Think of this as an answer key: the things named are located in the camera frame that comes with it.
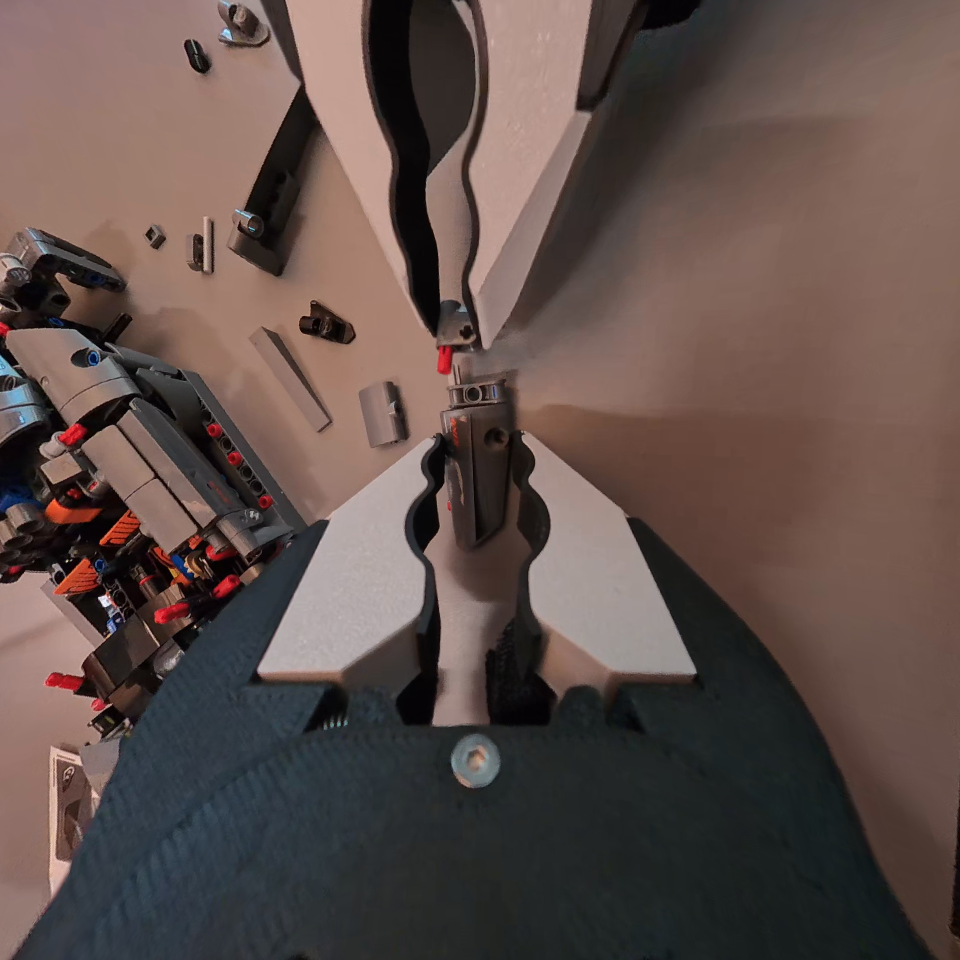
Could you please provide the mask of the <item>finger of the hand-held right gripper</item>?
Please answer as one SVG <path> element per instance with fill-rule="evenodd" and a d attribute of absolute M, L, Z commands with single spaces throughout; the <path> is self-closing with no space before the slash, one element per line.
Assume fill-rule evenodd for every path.
<path fill-rule="evenodd" d="M 430 146 L 411 70 L 410 1 L 290 1 L 303 85 L 406 301 L 437 332 Z"/>
<path fill-rule="evenodd" d="M 519 303 L 547 229 L 646 2 L 460 2 L 476 91 L 458 142 L 461 302 L 476 350 Z"/>

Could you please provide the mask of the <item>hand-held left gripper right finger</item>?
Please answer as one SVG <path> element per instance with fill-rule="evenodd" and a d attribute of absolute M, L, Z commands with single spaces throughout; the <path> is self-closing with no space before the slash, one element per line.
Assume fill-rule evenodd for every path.
<path fill-rule="evenodd" d="M 607 704 L 631 684 L 689 684 L 691 655 L 630 519 L 531 432 L 514 436 L 521 565 L 513 619 L 521 678 Z"/>

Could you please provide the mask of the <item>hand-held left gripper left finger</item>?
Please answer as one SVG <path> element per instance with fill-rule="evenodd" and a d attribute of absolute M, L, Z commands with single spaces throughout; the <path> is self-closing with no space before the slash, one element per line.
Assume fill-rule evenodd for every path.
<path fill-rule="evenodd" d="M 441 622 L 426 546 L 439 531 L 445 440 L 436 434 L 328 517 L 257 675 L 388 690 L 433 706 Z"/>

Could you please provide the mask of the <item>grey lego panel assembly red pins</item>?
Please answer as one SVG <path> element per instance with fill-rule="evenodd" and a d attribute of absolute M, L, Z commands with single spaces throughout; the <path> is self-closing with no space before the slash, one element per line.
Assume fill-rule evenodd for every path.
<path fill-rule="evenodd" d="M 515 397 L 505 374 L 474 373 L 472 354 L 443 346 L 439 359 L 448 380 L 440 424 L 449 510 L 457 546 L 471 551 L 505 522 Z"/>

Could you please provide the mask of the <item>grey lego connector red pin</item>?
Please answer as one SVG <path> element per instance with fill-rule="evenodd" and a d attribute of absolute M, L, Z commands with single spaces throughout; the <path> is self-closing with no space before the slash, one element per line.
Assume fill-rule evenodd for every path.
<path fill-rule="evenodd" d="M 437 372 L 443 376 L 451 375 L 454 355 L 472 350 L 477 338 L 476 326 L 467 307 L 455 299 L 442 300 L 436 331 Z"/>

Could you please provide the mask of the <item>grey curved lego panel pin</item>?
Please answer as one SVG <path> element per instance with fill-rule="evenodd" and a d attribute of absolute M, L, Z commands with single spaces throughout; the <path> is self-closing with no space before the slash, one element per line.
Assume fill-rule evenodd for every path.
<path fill-rule="evenodd" d="M 256 49 L 270 41 L 271 29 L 248 6 L 239 2 L 219 1 L 217 12 L 223 27 L 218 40 L 234 49 Z"/>

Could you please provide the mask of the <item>long grey lego beam panel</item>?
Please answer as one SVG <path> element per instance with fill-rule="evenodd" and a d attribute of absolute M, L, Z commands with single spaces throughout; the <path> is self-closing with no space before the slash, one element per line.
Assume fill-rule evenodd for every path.
<path fill-rule="evenodd" d="M 320 123 L 300 86 L 273 138 L 246 202 L 231 216 L 229 251 L 260 271 L 280 277 L 290 245 L 285 234 L 302 189 L 307 149 Z"/>

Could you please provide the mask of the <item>grey lego panel with connector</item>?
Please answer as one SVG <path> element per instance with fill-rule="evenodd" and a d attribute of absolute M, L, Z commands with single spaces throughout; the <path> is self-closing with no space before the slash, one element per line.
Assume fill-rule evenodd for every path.
<path fill-rule="evenodd" d="M 358 392 L 366 438 L 371 449 L 392 447 L 409 438 L 402 396 L 391 380 L 373 382 Z"/>

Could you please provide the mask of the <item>white bar grey lego piece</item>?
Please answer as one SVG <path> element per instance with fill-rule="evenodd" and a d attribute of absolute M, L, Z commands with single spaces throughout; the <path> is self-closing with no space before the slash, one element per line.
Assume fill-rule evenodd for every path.
<path fill-rule="evenodd" d="M 187 268 L 206 277 L 212 276 L 215 269 L 215 222 L 209 215 L 203 215 L 199 231 L 186 235 L 185 263 Z"/>

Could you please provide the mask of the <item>long grey lego wedge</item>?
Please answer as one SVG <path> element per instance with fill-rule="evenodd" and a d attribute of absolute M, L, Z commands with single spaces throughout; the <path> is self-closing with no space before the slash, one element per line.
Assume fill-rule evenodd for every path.
<path fill-rule="evenodd" d="M 321 433 L 332 425 L 332 417 L 293 353 L 279 333 L 260 326 L 249 338 L 278 384 L 303 414 L 311 430 Z"/>

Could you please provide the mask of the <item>black lego clip piece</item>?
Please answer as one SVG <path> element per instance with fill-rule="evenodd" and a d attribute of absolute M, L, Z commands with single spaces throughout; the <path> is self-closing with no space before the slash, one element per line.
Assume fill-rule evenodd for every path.
<path fill-rule="evenodd" d="M 300 333 L 332 344 L 346 346 L 356 338 L 354 326 L 317 299 L 311 299 L 308 313 L 299 317 L 297 326 Z"/>

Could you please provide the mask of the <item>grey black lego car model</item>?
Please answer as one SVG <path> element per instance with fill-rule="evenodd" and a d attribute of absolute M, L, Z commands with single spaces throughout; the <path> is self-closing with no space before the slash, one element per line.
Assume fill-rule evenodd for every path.
<path fill-rule="evenodd" d="M 45 684 L 135 725 L 199 633 L 306 522 L 198 373 L 66 318 L 63 283 L 121 294 L 107 260 L 22 227 L 2 246 L 1 572 L 91 643 Z"/>

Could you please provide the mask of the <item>white lego sticker sheet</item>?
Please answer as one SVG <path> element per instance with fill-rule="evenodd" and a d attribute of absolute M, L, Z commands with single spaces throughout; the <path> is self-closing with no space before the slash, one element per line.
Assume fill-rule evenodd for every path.
<path fill-rule="evenodd" d="M 49 751 L 48 880 L 53 899 L 64 884 L 99 806 L 80 754 L 62 746 Z"/>

